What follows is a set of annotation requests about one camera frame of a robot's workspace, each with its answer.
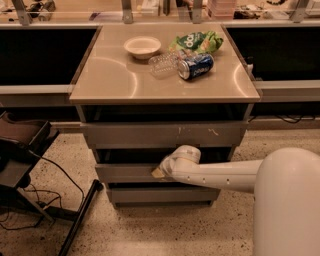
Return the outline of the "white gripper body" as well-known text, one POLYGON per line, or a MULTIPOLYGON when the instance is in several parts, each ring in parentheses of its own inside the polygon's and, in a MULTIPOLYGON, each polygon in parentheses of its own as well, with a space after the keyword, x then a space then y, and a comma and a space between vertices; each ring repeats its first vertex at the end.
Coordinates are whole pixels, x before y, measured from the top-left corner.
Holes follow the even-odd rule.
POLYGON ((177 159, 177 153, 173 152, 167 155, 159 165, 160 177, 167 178, 172 176, 175 161, 177 159))

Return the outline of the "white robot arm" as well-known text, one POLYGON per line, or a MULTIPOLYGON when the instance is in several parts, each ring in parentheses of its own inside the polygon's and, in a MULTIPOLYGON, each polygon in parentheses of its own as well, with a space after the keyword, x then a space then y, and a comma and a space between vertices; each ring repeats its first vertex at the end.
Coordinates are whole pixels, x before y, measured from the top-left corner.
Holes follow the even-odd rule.
POLYGON ((199 149, 183 145, 151 174, 186 184, 251 193, 254 256, 320 256, 320 156, 278 149, 262 160, 199 162, 199 149))

